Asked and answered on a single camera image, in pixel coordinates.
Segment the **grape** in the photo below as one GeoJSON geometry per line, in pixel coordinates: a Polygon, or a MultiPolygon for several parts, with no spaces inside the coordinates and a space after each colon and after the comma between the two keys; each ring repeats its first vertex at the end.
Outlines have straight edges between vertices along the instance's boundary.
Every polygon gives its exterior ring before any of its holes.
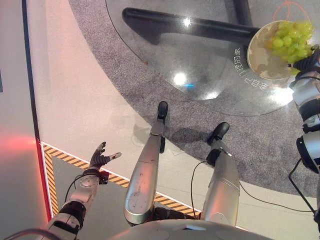
{"type": "Polygon", "coordinates": [[[283,39],[283,45],[289,47],[292,44],[292,39],[289,36],[285,36],[283,39]]]}
{"type": "Polygon", "coordinates": [[[288,35],[289,31],[287,29],[284,29],[284,30],[278,30],[276,31],[275,35],[279,38],[282,38],[286,35],[288,35]]]}
{"type": "Polygon", "coordinates": [[[282,61],[293,64],[311,56],[313,51],[308,44],[314,31],[310,22],[287,22],[278,24],[278,29],[266,40],[264,47],[282,61]]]}
{"type": "Polygon", "coordinates": [[[289,31],[289,36],[292,39],[298,39],[301,36],[301,34],[300,34],[300,32],[298,30],[292,29],[292,30],[289,31]]]}
{"type": "Polygon", "coordinates": [[[296,48],[294,46],[291,46],[291,47],[288,48],[288,54],[289,55],[292,55],[295,52],[296,52],[296,48]]]}
{"type": "Polygon", "coordinates": [[[308,38],[306,38],[305,36],[301,36],[297,42],[298,44],[305,45],[308,42],[308,38]]]}
{"type": "Polygon", "coordinates": [[[288,29],[290,26],[290,22],[287,21],[282,21],[279,23],[279,29],[288,29]]]}
{"type": "Polygon", "coordinates": [[[301,58],[306,58],[308,56],[308,51],[305,49],[299,50],[296,55],[301,58]]]}
{"type": "Polygon", "coordinates": [[[295,42],[294,44],[292,44],[292,47],[295,48],[295,49],[297,49],[298,46],[299,46],[299,44],[298,44],[297,42],[295,42]]]}
{"type": "Polygon", "coordinates": [[[293,54],[288,57],[288,63],[295,63],[297,61],[297,55],[293,54]]]}
{"type": "Polygon", "coordinates": [[[303,50],[303,49],[305,49],[305,47],[306,47],[306,45],[304,45],[304,44],[298,44],[296,49],[303,50]]]}
{"type": "Polygon", "coordinates": [[[312,55],[312,50],[311,49],[307,49],[308,52],[308,57],[310,57],[312,55]]]}
{"type": "Polygon", "coordinates": [[[284,41],[282,41],[281,38],[275,38],[275,39],[273,40],[272,45],[273,45],[273,48],[279,49],[279,48],[281,48],[281,47],[284,45],[284,41]]]}

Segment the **yellow and black striped tape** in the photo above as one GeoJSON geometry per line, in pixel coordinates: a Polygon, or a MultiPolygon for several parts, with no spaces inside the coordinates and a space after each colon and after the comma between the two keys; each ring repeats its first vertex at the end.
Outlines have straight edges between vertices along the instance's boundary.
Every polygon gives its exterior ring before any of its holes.
{"type": "MultiPolygon", "coordinates": [[[[59,212],[58,208],[58,201],[57,201],[57,194],[56,194],[56,185],[55,185],[55,174],[54,169],[52,165],[52,157],[56,157],[58,159],[61,159],[69,164],[72,164],[76,167],[79,167],[83,170],[86,170],[89,168],[89,164],[77,159],[73,156],[68,155],[67,153],[64,153],[52,146],[48,146],[46,144],[42,144],[43,151],[44,151],[44,160],[45,160],[45,170],[46,170],[46,179],[47,179],[47,186],[49,189],[49,198],[51,201],[51,209],[53,215],[56,215],[59,212]]],[[[123,177],[119,175],[115,175],[113,173],[109,173],[109,181],[113,182],[115,184],[118,184],[124,188],[127,188],[129,185],[129,181],[127,179],[124,179],[123,177]]],[[[181,212],[186,215],[193,216],[193,210],[189,206],[182,204],[180,202],[177,202],[173,199],[168,198],[167,196],[162,195],[160,192],[157,192],[154,198],[154,201],[162,204],[168,208],[171,208],[175,211],[181,212]]]]}

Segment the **round glass table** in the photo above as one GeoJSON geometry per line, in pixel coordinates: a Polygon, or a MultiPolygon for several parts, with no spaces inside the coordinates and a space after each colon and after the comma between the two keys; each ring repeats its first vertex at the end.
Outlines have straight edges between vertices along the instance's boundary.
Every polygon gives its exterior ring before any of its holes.
{"type": "Polygon", "coordinates": [[[246,55],[265,24],[311,20],[296,2],[107,0],[107,10],[119,36],[146,65],[214,111],[260,116],[292,100],[293,77],[258,77],[246,55]],[[277,5],[274,12],[267,10],[271,5],[277,5]]]}

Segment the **metal panel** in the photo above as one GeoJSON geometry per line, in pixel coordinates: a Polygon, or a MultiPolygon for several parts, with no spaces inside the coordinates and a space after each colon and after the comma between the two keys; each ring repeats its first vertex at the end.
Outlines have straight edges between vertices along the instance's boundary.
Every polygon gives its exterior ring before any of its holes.
{"type": "Polygon", "coordinates": [[[0,239],[47,222],[21,0],[0,1],[0,239]]]}

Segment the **wire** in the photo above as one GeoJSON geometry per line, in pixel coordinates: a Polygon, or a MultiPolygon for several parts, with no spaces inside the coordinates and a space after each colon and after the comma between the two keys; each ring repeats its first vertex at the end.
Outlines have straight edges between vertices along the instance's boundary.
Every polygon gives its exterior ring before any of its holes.
{"type": "Polygon", "coordinates": [[[298,210],[298,209],[287,207],[287,206],[284,206],[284,205],[281,205],[281,204],[277,204],[277,203],[261,200],[261,199],[255,197],[255,196],[252,196],[250,193],[248,193],[248,191],[244,188],[244,186],[242,186],[241,182],[239,182],[239,183],[240,183],[240,186],[242,187],[242,189],[245,191],[246,194],[248,194],[253,199],[258,200],[260,202],[263,202],[265,204],[271,204],[271,205],[275,205],[275,206],[278,206],[278,207],[282,207],[282,208],[285,208],[285,209],[289,209],[289,210],[293,210],[293,211],[297,211],[297,212],[301,212],[301,213],[310,213],[310,212],[312,212],[312,211],[306,211],[306,210],[298,210]]]}
{"type": "Polygon", "coordinates": [[[308,202],[308,200],[305,198],[305,196],[302,194],[302,192],[300,191],[300,189],[297,187],[297,185],[294,183],[294,181],[291,178],[291,175],[295,172],[295,170],[297,169],[299,163],[301,162],[302,158],[300,158],[298,160],[298,162],[295,164],[294,168],[292,169],[292,171],[289,173],[289,180],[292,183],[292,185],[294,186],[295,190],[299,193],[299,195],[301,196],[301,198],[304,200],[304,202],[308,205],[308,207],[311,209],[311,212],[313,212],[313,214],[316,213],[316,211],[314,210],[314,208],[310,205],[310,203],[308,202]]]}
{"type": "Polygon", "coordinates": [[[85,174],[85,175],[82,174],[82,175],[78,175],[78,176],[76,176],[76,177],[74,178],[74,180],[71,182],[68,190],[66,191],[66,194],[65,194],[65,197],[64,197],[64,202],[67,201],[67,197],[68,197],[68,194],[69,194],[69,191],[70,191],[70,188],[72,187],[72,185],[74,184],[74,187],[76,187],[76,181],[77,181],[78,179],[80,179],[80,178],[82,178],[82,177],[84,177],[84,176],[89,176],[89,175],[94,175],[94,176],[96,176],[97,174],[85,174]]]}
{"type": "Polygon", "coordinates": [[[73,186],[74,186],[74,189],[77,189],[77,188],[76,188],[76,182],[73,182],[73,186]]]}
{"type": "Polygon", "coordinates": [[[195,207],[194,207],[194,199],[193,199],[193,196],[192,196],[192,182],[193,182],[193,180],[194,180],[196,168],[197,168],[200,164],[203,164],[203,163],[206,163],[206,161],[199,162],[199,163],[195,166],[195,168],[193,169],[192,178],[191,178],[190,194],[191,194],[191,204],[192,204],[192,211],[193,211],[193,216],[194,216],[194,218],[196,218],[196,212],[195,212],[195,207]]]}
{"type": "Polygon", "coordinates": [[[22,236],[25,235],[30,235],[30,234],[36,234],[36,235],[41,235],[46,237],[47,239],[50,240],[61,240],[59,237],[57,237],[56,235],[54,235],[53,233],[44,230],[44,229],[40,229],[40,228],[28,228],[22,231],[18,231],[14,234],[12,234],[11,236],[8,236],[7,238],[5,238],[4,240],[13,240],[13,239],[17,239],[20,238],[22,236]]]}

